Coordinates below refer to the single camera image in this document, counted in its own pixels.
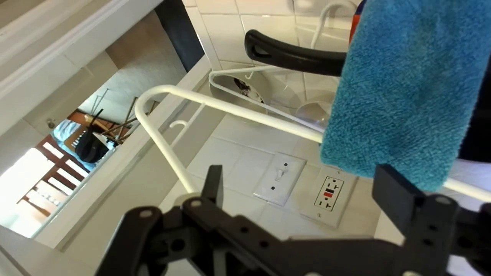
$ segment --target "blue towel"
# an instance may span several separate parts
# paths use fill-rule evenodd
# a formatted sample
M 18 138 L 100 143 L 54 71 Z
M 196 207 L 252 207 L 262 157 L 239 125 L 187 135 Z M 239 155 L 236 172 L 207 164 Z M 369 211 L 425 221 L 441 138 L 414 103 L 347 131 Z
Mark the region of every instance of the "blue towel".
M 367 0 L 321 160 L 373 177 L 390 164 L 418 188 L 445 181 L 491 53 L 490 0 Z

